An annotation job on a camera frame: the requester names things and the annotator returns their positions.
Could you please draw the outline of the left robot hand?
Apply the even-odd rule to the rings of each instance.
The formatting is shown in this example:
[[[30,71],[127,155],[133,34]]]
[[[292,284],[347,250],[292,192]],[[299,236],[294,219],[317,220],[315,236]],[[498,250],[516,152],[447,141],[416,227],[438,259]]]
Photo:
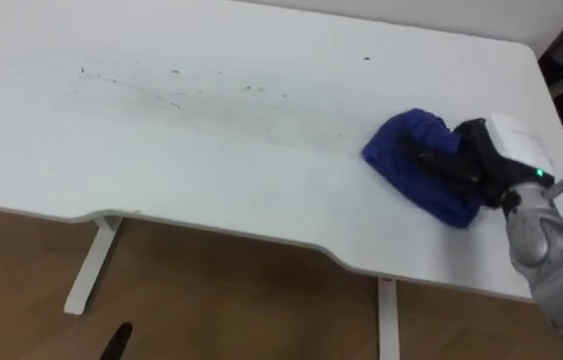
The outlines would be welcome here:
[[[107,342],[99,360],[120,360],[132,335],[133,325],[123,322]]]

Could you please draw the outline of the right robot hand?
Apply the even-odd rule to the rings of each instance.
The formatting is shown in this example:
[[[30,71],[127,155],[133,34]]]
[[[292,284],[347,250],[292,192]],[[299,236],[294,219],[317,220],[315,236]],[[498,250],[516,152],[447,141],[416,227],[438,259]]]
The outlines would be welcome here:
[[[455,153],[426,145],[412,135],[402,135],[401,146],[419,169],[456,194],[475,195],[489,208],[509,210],[520,203],[514,188],[530,183],[547,188],[555,183],[546,171],[501,155],[483,118],[463,122],[452,133],[459,137]]]

